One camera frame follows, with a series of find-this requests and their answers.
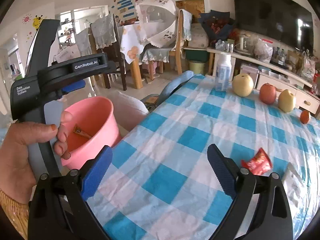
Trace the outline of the yellow knit sleeve forearm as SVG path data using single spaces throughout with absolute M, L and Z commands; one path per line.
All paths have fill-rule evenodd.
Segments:
M 13 200 L 1 190 L 1 208 L 15 228 L 15 231 L 19 233 L 23 239 L 28 239 L 28 204 L 21 204 Z

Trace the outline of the person's left hand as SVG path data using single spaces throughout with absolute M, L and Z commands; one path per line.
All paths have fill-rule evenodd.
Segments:
M 20 204 L 28 204 L 32 188 L 36 185 L 28 161 L 28 145 L 48 142 L 54 137 L 54 151 L 67 160 L 68 130 L 63 125 L 72 120 L 72 114 L 64 111 L 61 114 L 61 125 L 45 125 L 35 122 L 17 122 L 12 124 L 1 145 L 1 190 Z

